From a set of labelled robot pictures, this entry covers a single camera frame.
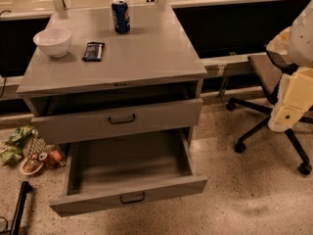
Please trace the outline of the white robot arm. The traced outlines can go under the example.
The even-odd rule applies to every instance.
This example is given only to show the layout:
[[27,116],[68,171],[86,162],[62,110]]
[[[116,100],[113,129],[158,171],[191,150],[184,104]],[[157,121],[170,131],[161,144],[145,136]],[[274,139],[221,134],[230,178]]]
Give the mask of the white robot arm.
[[268,127],[276,132],[292,128],[313,106],[313,1],[270,41],[266,49],[278,54],[298,68],[283,74],[278,89],[278,102],[271,113]]

